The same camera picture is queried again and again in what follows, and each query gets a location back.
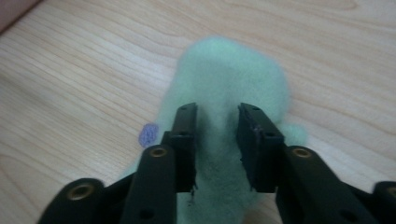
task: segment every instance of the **wood grain surface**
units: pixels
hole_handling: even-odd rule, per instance
[[[37,222],[78,178],[116,181],[177,59],[209,35],[281,64],[286,119],[343,181],[396,180],[394,1],[47,0],[0,36],[0,223]],[[273,200],[245,223],[279,223]]]

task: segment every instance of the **purple sticker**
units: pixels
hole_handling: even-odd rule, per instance
[[[140,146],[146,148],[152,146],[157,139],[158,125],[155,123],[148,123],[143,127],[139,134]]]

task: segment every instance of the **plush toy ear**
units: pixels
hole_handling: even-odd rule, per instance
[[[190,194],[177,198],[178,223],[241,223],[257,194],[250,191],[235,141],[241,103],[260,107],[278,124],[286,141],[303,145],[305,132],[281,124],[289,91],[280,67],[259,52],[222,37],[192,45],[179,60],[173,83],[163,98],[155,124],[146,126],[144,144],[161,141],[172,129],[181,105],[198,105],[198,141],[194,202]]]

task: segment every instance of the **black metal bracket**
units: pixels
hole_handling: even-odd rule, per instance
[[[176,223],[176,194],[196,189],[196,117],[196,104],[180,107],[172,130],[145,149],[134,174],[106,188],[90,178],[66,185],[38,223]],[[260,108],[239,106],[236,142],[247,180],[276,194],[283,223],[396,223],[396,182],[361,191],[340,181],[315,151],[284,140]]]

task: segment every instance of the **green plush toy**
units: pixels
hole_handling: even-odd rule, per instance
[[[247,103],[261,108],[285,135],[287,145],[302,146],[304,130],[282,122],[289,100],[281,68],[258,51],[216,36],[187,49],[155,124],[146,126],[139,139],[144,147],[159,144],[163,132],[172,129],[177,109],[198,105],[198,190],[193,203],[189,193],[178,194],[177,223],[242,223],[258,193],[250,190],[240,161],[235,140],[237,107]]]

